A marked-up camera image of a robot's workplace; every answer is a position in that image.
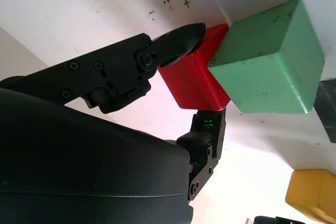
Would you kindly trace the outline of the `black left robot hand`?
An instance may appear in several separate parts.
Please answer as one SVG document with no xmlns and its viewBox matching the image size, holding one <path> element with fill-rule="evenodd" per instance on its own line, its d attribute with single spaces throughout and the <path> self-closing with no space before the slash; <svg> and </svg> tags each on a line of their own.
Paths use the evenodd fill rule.
<svg viewBox="0 0 336 224">
<path fill-rule="evenodd" d="M 292 221 L 281 217 L 257 216 L 254 218 L 254 224 L 291 224 Z"/>
</svg>

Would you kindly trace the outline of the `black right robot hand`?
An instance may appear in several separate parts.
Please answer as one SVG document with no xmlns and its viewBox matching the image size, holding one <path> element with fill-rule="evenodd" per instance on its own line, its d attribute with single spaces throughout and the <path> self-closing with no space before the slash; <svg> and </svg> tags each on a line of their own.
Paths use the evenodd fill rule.
<svg viewBox="0 0 336 224">
<path fill-rule="evenodd" d="M 203 39 L 203 23 L 125 39 L 1 82 L 1 223 L 190 223 L 190 202 L 223 148 L 225 111 L 198 111 L 165 141 L 67 107 L 104 114 L 150 91 Z"/>
</svg>

